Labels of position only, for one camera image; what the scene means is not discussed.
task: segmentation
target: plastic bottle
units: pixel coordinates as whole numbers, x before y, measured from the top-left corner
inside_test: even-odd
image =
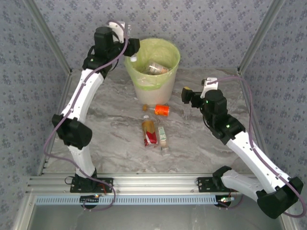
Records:
[[[168,116],[169,106],[157,104],[155,107],[150,107],[147,104],[144,104],[143,111],[152,111],[156,115]]]
[[[166,138],[165,130],[163,126],[158,127],[158,132],[159,132],[159,143],[161,146],[161,150],[167,150],[168,149],[168,141]]]
[[[159,75],[169,72],[169,69],[150,60],[147,64],[146,72],[148,74]]]
[[[144,116],[144,121],[142,123],[144,144],[146,146],[156,145],[157,136],[155,133],[154,122],[149,118],[148,115]]]

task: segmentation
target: white trash can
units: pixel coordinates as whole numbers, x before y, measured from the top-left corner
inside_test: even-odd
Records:
[[[148,61],[154,61],[170,69],[160,75],[145,74]],[[180,61],[177,47],[164,39],[148,38],[140,42],[137,61],[125,59],[125,66],[135,88],[136,96],[142,104],[165,104],[169,101]]]

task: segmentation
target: blue cable tray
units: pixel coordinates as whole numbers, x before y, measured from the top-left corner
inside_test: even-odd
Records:
[[[81,205],[80,195],[38,195],[36,205]],[[108,205],[112,195],[101,196],[98,203]],[[117,195],[114,205],[216,205],[215,195]]]

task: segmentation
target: robotic arm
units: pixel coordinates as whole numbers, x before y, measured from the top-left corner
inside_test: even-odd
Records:
[[[251,148],[248,132],[234,117],[228,114],[227,100],[218,83],[209,84],[217,78],[203,80],[203,92],[193,92],[188,87],[182,90],[182,102],[199,108],[205,125],[212,134],[224,145],[234,151],[251,169],[257,180],[238,174],[228,166],[223,166],[213,173],[213,183],[217,188],[235,189],[255,200],[261,210],[269,217],[275,219],[284,213],[290,206],[298,201],[298,197],[279,177],[283,177],[300,194],[303,183],[298,177],[290,178],[278,168],[259,148],[254,148],[279,176],[275,176],[268,167],[256,156]]]
[[[120,24],[125,28],[124,22],[120,22]],[[124,31],[116,23],[110,22],[107,26],[96,29],[94,41],[95,45],[90,48],[87,58],[84,60],[81,78],[70,102],[60,115],[53,115],[52,123],[56,127],[73,105],[73,113],[70,113],[58,128],[57,134],[64,141],[64,144],[68,146],[73,160],[80,169],[87,175],[96,178],[96,169],[89,151],[92,131],[84,123],[89,105],[112,65],[91,75],[86,83],[84,80],[94,69],[114,60],[122,52],[125,41]],[[123,54],[130,57],[131,61],[136,61],[136,53],[139,48],[139,39],[129,38],[127,48]],[[78,168],[74,179],[78,181],[80,189],[82,188],[84,192],[93,191],[97,184],[86,178]]]

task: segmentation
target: marble tabletop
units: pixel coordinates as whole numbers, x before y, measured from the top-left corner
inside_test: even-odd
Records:
[[[67,98],[78,84],[81,72],[74,70]],[[97,90],[85,124],[93,131],[90,151],[99,173],[213,173],[228,165],[241,173],[250,173],[243,161],[204,125],[199,109],[183,104],[185,86],[202,91],[201,80],[224,78],[229,74],[216,69],[179,69],[168,105],[168,117],[155,116],[165,128],[169,150],[147,149],[142,137],[142,104],[135,95],[133,83],[124,69],[110,72]],[[219,83],[227,98],[228,112],[248,127],[248,110],[238,81]],[[52,153],[72,159],[68,148],[56,138]],[[69,162],[49,159],[45,172],[74,172]]]

